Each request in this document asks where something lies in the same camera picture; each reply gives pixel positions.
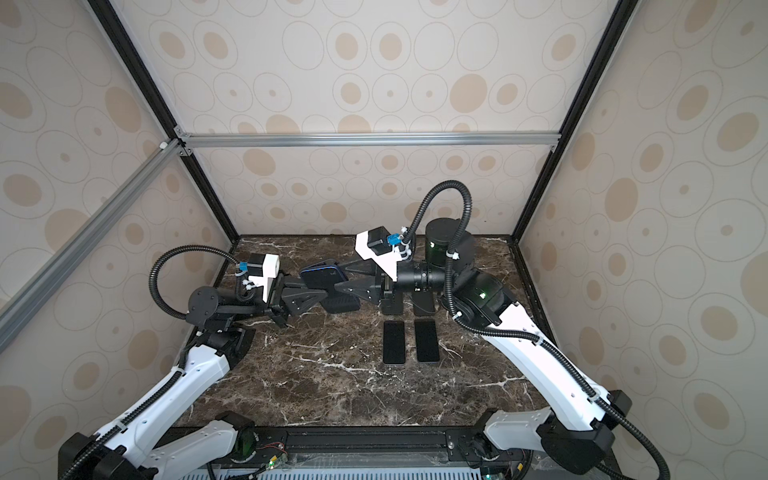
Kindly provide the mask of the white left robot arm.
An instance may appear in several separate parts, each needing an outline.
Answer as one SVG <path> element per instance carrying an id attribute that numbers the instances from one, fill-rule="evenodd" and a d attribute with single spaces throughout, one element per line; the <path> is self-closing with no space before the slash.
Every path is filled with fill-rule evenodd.
<path id="1" fill-rule="evenodd" d="M 227 414 L 166 445 L 168 429 L 209 387 L 248 353 L 254 333 L 240 319 L 267 316 L 286 324 L 322 302 L 329 288 L 309 288 L 301 279 L 277 273 L 250 277 L 234 293 L 196 289 L 181 319 L 196 326 L 170 372 L 125 412 L 95 433 L 76 433 L 58 454 L 62 479 L 178 479 L 200 466 L 254 442 L 252 421 Z"/>

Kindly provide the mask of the black phone case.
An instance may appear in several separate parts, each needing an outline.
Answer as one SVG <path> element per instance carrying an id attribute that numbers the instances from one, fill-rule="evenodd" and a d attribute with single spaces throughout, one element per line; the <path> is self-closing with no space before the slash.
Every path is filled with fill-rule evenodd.
<path id="1" fill-rule="evenodd" d="M 380 311 L 386 316 L 399 316 L 404 311 L 404 301 L 402 292 L 394 292 L 386 295 L 380 301 Z"/>
<path id="2" fill-rule="evenodd" d="M 320 305 L 329 314 L 355 312 L 361 308 L 358 297 L 339 292 L 330 292 L 325 299 L 320 301 Z"/>
<path id="3" fill-rule="evenodd" d="M 431 291 L 417 291 L 411 295 L 415 317 L 432 317 L 436 313 L 434 294 Z"/>

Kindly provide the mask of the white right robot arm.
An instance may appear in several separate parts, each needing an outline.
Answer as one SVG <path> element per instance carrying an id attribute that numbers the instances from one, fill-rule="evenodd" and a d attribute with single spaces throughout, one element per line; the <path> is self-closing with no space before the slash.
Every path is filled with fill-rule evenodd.
<path id="1" fill-rule="evenodd" d="M 377 227 L 357 234 L 358 261 L 344 265 L 357 279 L 336 285 L 378 306 L 395 294 L 409 293 L 441 306 L 463 329 L 499 350 L 544 397 L 544 409 L 490 414 L 477 450 L 484 458 L 503 450 L 542 451 L 573 473 L 599 470 L 612 479 L 620 473 L 605 463 L 616 427 L 632 432 L 626 415 L 630 399 L 589 379 L 532 322 L 515 295 L 496 277 L 475 265 L 473 236 L 457 219 L 428 223 L 425 257 L 413 257 L 414 240 Z"/>

